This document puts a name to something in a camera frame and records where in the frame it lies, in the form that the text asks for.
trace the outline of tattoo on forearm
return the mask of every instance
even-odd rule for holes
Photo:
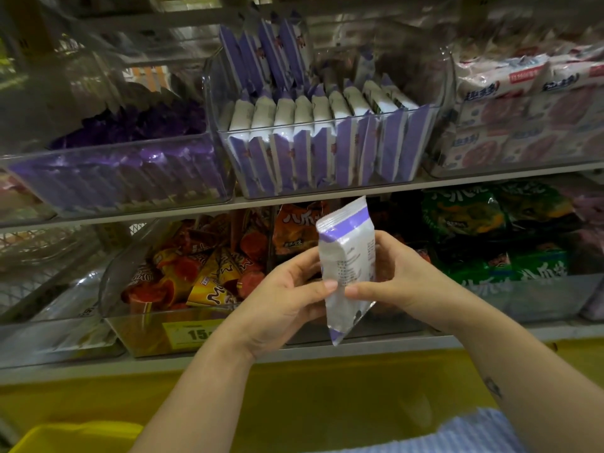
[[[500,399],[503,399],[503,395],[501,394],[501,389],[499,388],[499,386],[497,386],[497,383],[495,383],[491,377],[487,377],[483,381],[491,393],[493,393],[495,396],[499,397]]]

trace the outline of yellow shopping basket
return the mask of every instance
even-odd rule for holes
[[[40,425],[10,453],[127,453],[142,430],[140,425],[111,421]]]

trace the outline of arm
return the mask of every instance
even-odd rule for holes
[[[201,347],[131,453],[227,453],[255,360],[325,315],[320,301],[338,284],[305,284],[319,269],[317,248],[275,268]]]
[[[601,450],[604,390],[411,248],[384,232],[376,243],[384,281],[349,286],[346,296],[397,305],[455,335],[531,451]]]

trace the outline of blue and white striped clothing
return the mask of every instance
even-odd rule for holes
[[[424,437],[325,453],[527,453],[498,410],[453,418]]]

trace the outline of price tag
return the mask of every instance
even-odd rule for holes
[[[173,350],[200,347],[224,320],[163,323]]]

